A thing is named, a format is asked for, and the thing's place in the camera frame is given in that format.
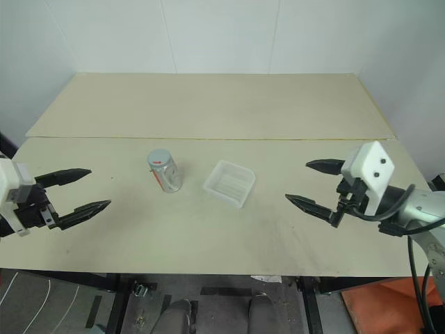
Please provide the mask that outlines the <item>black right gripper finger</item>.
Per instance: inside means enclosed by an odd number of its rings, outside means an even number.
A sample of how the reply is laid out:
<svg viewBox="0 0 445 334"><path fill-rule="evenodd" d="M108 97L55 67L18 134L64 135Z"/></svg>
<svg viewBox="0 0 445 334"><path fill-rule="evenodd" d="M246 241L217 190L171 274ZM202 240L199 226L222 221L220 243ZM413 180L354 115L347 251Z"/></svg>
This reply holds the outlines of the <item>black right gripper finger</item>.
<svg viewBox="0 0 445 334"><path fill-rule="evenodd" d="M340 159L316 159L305 164L306 167L328 175L340 175L345 161Z"/></svg>
<svg viewBox="0 0 445 334"><path fill-rule="evenodd" d="M285 198L304 213L323 220L334 228L337 228L343 219L342 209L338 212L333 212L331 209L318 205L314 200L303 196L286 194Z"/></svg>

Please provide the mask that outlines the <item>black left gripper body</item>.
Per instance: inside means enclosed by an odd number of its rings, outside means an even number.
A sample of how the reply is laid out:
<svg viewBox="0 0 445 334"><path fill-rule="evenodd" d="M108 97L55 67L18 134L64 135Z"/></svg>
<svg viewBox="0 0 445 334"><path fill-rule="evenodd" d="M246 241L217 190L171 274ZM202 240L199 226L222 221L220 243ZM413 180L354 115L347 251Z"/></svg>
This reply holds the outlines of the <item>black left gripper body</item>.
<svg viewBox="0 0 445 334"><path fill-rule="evenodd" d="M25 202L18 203L15 215L25 228L57 226L58 214L40 184L34 184Z"/></svg>

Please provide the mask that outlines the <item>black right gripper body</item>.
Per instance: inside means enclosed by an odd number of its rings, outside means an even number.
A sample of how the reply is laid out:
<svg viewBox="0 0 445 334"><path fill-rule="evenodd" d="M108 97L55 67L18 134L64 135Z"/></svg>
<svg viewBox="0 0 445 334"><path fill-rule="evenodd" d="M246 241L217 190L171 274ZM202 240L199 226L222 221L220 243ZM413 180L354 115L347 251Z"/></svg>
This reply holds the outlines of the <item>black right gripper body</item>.
<svg viewBox="0 0 445 334"><path fill-rule="evenodd" d="M368 187L362 179L354 178L350 183L343 177L337 186L337 193L339 194L337 212L352 216L363 216L369 201L366 195L367 190Z"/></svg>

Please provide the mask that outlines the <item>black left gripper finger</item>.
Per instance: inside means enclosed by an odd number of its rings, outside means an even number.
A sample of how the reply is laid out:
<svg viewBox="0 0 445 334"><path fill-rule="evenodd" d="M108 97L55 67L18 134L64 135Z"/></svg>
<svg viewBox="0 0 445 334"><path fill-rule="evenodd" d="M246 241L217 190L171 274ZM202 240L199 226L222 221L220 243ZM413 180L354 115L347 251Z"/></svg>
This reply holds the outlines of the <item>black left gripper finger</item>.
<svg viewBox="0 0 445 334"><path fill-rule="evenodd" d="M105 210L105 208L110 204L110 200L91 202L87 205L75 208L72 213L64 216L59 216L55 209L51 207L51 217L54 221L51 224L51 229L60 228L61 230L66 230L74 227L96 216L98 213Z"/></svg>
<svg viewBox="0 0 445 334"><path fill-rule="evenodd" d="M91 170L85 168L58 170L35 177L34 187L37 189L46 189L55 185L63 186L80 180L82 177L91 174L91 172Z"/></svg>

